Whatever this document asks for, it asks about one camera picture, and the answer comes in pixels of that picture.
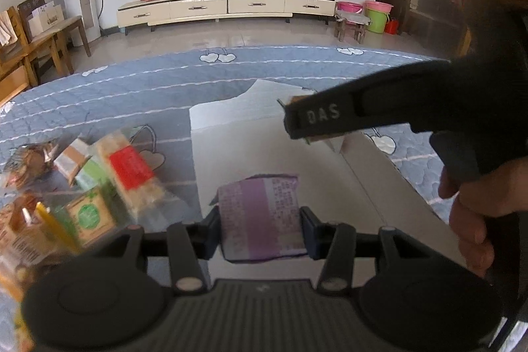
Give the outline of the person's right hand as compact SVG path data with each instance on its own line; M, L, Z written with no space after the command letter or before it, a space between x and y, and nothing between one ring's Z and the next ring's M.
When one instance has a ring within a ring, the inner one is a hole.
M477 181L465 183L456 182L443 170L439 196L454 199L449 226L458 237L467 268L482 277L495 257L485 220L527 210L527 160L508 162Z

